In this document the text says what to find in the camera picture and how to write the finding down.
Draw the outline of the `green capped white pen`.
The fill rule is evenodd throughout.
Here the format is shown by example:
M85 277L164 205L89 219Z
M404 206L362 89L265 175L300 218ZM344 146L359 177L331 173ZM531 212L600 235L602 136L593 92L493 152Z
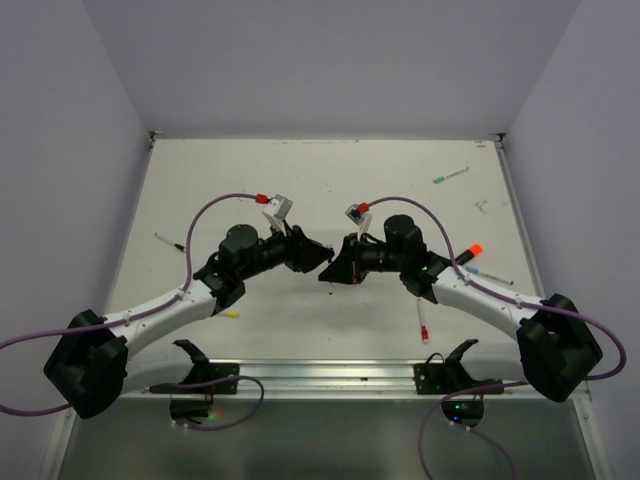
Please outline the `green capped white pen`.
M465 168L462 168L460 170L457 170L457 171L454 171L454 172L439 176L439 177L433 179L433 183L436 184L436 185L440 184L440 183L443 183L443 182L445 182L445 181L447 181L449 179L452 179L454 177L457 177L457 176L459 176L461 174L464 174L464 173L468 172L469 169L470 169L469 166L466 166Z

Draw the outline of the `black capped white pen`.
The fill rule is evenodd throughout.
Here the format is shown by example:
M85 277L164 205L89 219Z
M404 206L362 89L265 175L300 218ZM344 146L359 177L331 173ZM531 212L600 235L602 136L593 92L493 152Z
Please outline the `black capped white pen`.
M168 245L168 246L170 246L170 247L172 247L172 248L174 248L174 249L176 249L176 250L178 250L178 251L180 251L182 253L186 252L186 247L183 244L181 244L179 242L174 242L172 239L167 238L166 236L160 234L159 232L155 232L154 233L154 237L157 240L163 242L164 244L166 244L166 245Z

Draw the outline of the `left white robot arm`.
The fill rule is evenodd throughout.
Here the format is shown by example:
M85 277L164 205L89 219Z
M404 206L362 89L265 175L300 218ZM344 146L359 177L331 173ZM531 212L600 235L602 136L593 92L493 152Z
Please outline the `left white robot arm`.
M299 226L262 239L254 227L235 225L188 285L118 314L77 314L45 363L45 377L83 419L102 413L125 393L154 384L175 382L185 392L197 392L208 379L203 363L185 358L171 367L143 359L142 351L227 310L245 294L246 280L280 265L306 274L333 255Z

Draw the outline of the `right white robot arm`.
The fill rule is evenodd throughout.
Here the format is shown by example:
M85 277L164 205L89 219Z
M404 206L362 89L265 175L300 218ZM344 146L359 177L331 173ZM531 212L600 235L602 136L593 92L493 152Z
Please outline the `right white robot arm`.
M493 290L476 275L460 276L449 259L428 249L408 215L389 217L384 235L382 241L365 233L345 236L320 281L357 285L371 272L396 273L414 297L460 310L511 340L487 348L476 339L464 341L442 364L424 368L425 392L464 393L473 387L523 382L545 398L563 402L601 361L601 348L587 325L576 318L568 298Z

